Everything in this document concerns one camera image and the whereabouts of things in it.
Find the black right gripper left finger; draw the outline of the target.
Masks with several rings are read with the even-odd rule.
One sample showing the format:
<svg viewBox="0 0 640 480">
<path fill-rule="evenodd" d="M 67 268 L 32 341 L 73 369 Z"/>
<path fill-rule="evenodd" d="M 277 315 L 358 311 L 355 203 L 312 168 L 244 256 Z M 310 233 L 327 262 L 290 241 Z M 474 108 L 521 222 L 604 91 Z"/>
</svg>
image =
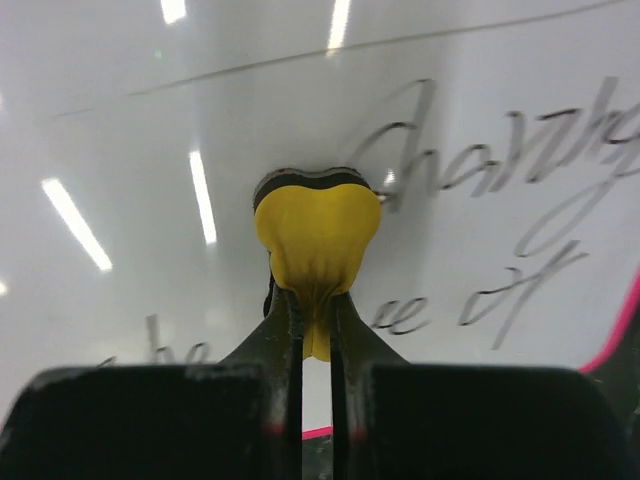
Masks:
<svg viewBox="0 0 640 480">
<path fill-rule="evenodd" d="M 302 317 L 268 315 L 218 363 L 61 367 L 25 385 L 1 432 L 5 479 L 298 479 Z"/>
</svg>

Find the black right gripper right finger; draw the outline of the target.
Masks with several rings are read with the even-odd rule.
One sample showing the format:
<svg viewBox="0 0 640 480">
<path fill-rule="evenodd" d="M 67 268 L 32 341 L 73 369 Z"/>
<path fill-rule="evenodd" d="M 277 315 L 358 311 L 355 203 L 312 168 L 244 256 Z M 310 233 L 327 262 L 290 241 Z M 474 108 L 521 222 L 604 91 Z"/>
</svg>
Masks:
<svg viewBox="0 0 640 480">
<path fill-rule="evenodd" d="M 581 371 L 412 364 L 329 309 L 337 479 L 635 479 L 639 317 Z"/>
</svg>

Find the yellow whiteboard eraser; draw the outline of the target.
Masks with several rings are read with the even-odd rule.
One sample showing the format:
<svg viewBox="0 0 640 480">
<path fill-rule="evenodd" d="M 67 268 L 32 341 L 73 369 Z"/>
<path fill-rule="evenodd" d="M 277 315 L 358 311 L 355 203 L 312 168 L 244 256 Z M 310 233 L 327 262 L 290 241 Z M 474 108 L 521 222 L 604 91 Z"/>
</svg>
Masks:
<svg viewBox="0 0 640 480">
<path fill-rule="evenodd" d="M 329 306 L 355 282 L 382 215 L 355 169 L 281 168 L 253 195 L 254 224 L 273 283 L 292 291 L 303 321 L 303 357 L 330 360 Z"/>
</svg>

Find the pink framed whiteboard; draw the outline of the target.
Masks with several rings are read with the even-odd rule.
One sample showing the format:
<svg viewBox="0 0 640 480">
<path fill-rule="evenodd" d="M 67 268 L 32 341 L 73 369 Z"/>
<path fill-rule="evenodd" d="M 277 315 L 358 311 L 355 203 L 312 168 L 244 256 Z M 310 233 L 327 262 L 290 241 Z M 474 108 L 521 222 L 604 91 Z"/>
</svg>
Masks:
<svg viewBox="0 0 640 480">
<path fill-rule="evenodd" d="M 351 295 L 424 363 L 638 408 L 635 1 L 5 1 L 1 408 L 42 370 L 215 362 L 268 291 L 282 167 L 384 213 Z"/>
</svg>

